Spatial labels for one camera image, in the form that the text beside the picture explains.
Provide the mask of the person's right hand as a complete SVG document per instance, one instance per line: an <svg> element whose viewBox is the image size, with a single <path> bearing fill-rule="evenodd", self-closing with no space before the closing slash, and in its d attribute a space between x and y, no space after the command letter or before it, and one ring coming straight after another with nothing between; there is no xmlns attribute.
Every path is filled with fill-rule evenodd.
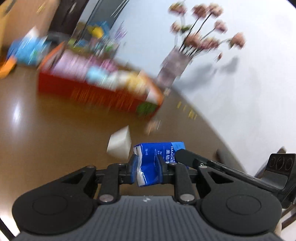
<svg viewBox="0 0 296 241"><path fill-rule="evenodd" d="M279 222L277 226L275 227L274 233L280 237L281 236L281 230L282 230L282 224Z"/></svg>

